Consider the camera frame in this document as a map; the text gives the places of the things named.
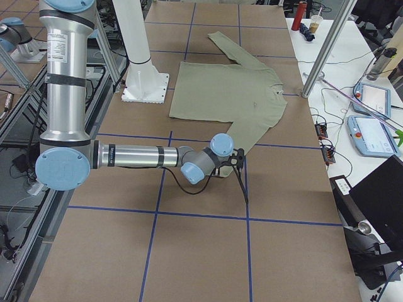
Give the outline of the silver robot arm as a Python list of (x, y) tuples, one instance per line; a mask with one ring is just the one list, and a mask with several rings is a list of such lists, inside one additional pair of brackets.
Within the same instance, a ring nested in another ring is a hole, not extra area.
[(47, 29), (47, 129), (35, 162), (39, 182), (57, 191), (75, 189), (93, 169), (164, 169), (177, 167), (192, 184), (209, 182), (223, 167), (237, 177), (246, 158), (224, 133), (197, 152), (191, 147), (105, 144), (96, 139), (107, 102), (90, 113), (86, 104), (88, 37), (100, 32), (95, 1), (41, 1), (40, 20)]

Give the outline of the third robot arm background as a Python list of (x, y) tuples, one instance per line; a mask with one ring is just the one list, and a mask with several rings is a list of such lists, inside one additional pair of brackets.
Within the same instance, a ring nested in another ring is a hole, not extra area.
[(38, 64), (47, 54), (47, 42), (34, 39), (17, 17), (1, 20), (1, 46), (17, 63)]

